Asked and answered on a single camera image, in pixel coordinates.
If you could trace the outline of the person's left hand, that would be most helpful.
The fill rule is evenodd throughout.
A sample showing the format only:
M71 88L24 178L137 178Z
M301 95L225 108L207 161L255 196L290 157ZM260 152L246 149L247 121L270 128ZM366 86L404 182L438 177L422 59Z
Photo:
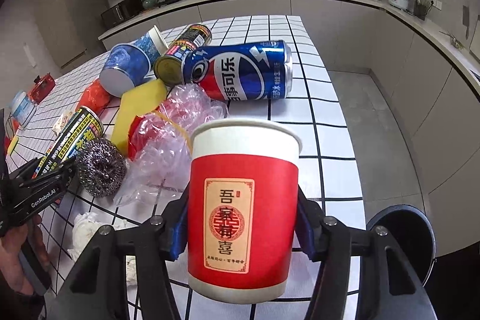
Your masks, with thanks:
M34 215L32 225L24 224L21 227L11 228L1 238L1 274L9 287L25 296L32 296L34 289L24 274L23 266L20 263L20 250L29 235L33 238L32 247L37 252L42 266L47 266L49 258L42 232L39 225L42 222L40 215Z

